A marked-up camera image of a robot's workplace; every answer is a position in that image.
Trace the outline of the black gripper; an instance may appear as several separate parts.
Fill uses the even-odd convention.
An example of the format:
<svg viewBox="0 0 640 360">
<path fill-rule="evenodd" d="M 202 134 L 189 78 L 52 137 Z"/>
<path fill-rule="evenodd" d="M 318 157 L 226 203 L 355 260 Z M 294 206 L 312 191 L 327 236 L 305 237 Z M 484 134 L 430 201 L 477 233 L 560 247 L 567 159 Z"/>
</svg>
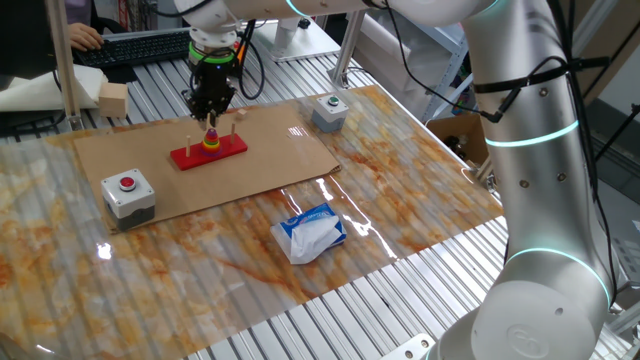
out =
<svg viewBox="0 0 640 360">
<path fill-rule="evenodd" d="M 207 101 L 212 101 L 212 128 L 217 127 L 219 118 L 227 112 L 236 94 L 236 89 L 228 80 L 232 70 L 232 62 L 201 61 L 192 66 L 191 90 L 183 91 L 183 99 L 191 118 L 196 120 L 199 125 L 208 124 Z"/>
</svg>

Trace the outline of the person bare hand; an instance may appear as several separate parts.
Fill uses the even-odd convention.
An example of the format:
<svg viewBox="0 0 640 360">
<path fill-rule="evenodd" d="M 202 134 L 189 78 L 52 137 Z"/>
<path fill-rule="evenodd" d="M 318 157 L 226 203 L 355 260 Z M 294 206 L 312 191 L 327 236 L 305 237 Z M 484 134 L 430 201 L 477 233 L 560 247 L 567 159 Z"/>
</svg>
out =
<svg viewBox="0 0 640 360">
<path fill-rule="evenodd" d="M 69 24 L 68 31 L 71 47 L 75 50 L 99 50 L 104 44 L 102 36 L 94 28 L 83 23 Z"/>
</svg>

